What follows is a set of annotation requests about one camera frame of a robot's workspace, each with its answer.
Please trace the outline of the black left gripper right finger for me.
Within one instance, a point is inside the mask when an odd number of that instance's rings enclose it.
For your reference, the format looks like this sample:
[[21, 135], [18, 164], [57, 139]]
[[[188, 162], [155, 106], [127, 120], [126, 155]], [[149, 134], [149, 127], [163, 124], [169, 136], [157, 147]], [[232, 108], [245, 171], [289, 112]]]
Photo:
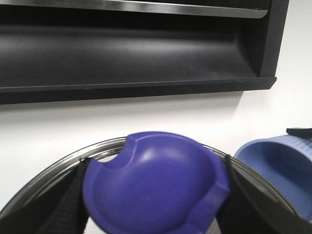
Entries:
[[234, 168], [225, 156], [231, 193], [216, 215], [223, 234], [310, 234], [312, 224], [275, 202]]

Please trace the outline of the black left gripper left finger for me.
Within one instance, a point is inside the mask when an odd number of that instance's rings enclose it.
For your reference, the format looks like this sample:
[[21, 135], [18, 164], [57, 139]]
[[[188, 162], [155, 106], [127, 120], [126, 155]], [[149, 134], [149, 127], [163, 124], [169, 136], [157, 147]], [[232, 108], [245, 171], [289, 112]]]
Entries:
[[82, 234], [89, 215], [82, 200], [82, 182], [89, 159], [43, 195], [0, 219], [2, 234]]

